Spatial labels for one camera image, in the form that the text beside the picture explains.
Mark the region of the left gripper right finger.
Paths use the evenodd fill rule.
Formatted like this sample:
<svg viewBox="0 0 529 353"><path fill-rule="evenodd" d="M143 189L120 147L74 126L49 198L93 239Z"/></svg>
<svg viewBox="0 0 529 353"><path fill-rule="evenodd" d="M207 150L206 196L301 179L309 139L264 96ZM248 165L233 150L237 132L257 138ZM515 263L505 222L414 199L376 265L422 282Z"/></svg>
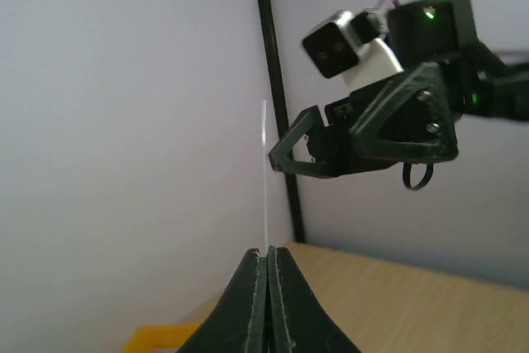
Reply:
<svg viewBox="0 0 529 353"><path fill-rule="evenodd" d="M360 350L328 316L287 248L271 246L267 265L271 352Z"/></svg>

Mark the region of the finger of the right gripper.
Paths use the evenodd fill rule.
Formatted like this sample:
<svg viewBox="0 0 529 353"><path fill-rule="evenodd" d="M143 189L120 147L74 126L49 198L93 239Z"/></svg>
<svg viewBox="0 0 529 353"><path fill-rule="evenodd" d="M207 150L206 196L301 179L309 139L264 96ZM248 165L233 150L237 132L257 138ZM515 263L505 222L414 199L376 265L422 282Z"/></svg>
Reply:
<svg viewBox="0 0 529 353"><path fill-rule="evenodd" d="M307 136L308 141L322 150L314 162L295 160L294 146ZM269 152L269 160L274 171L285 174L304 175L312 178L330 178L331 168L325 149L325 126L317 106L301 111L285 134Z"/></svg>

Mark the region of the white red patterned card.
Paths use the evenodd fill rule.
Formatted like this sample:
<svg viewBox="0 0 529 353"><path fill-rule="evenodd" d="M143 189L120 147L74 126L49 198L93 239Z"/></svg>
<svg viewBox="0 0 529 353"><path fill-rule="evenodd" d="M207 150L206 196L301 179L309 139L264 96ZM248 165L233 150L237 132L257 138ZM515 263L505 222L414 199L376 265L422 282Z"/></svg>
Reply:
<svg viewBox="0 0 529 353"><path fill-rule="evenodd" d="M262 165L262 177L263 177L263 232L264 232L264 243L263 250L261 251L262 256L266 256L269 248L269 214L268 214L268 152L267 152L267 100L263 99L261 102L261 165Z"/></svg>

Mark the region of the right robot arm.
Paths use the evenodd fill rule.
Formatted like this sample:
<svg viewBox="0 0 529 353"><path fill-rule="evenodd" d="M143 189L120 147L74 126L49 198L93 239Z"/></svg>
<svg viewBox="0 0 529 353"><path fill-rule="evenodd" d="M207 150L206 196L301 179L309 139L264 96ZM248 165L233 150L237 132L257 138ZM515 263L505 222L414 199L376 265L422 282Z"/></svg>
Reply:
<svg viewBox="0 0 529 353"><path fill-rule="evenodd" d="M477 36L470 0L416 0L386 11L340 10L302 42L320 74L349 94L299 113L269 153L274 170L333 179L414 165L429 180L458 154L465 114L528 119L528 68L509 65Z"/></svg>

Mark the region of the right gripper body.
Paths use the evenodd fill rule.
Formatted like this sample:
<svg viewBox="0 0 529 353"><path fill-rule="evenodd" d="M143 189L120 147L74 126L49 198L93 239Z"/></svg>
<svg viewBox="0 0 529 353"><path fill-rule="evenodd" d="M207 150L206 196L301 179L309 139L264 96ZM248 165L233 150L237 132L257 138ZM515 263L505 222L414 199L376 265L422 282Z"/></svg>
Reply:
<svg viewBox="0 0 529 353"><path fill-rule="evenodd" d="M453 160L455 118L441 67L421 63L324 107L308 133L311 157L332 174Z"/></svg>

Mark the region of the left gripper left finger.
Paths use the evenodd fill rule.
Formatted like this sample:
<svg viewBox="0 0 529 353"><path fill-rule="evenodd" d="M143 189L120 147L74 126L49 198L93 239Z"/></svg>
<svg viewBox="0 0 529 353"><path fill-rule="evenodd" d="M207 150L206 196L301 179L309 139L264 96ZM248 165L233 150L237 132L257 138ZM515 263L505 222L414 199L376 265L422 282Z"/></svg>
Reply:
<svg viewBox="0 0 529 353"><path fill-rule="evenodd" d="M263 352L264 333L265 258L249 249L212 312L178 351Z"/></svg>

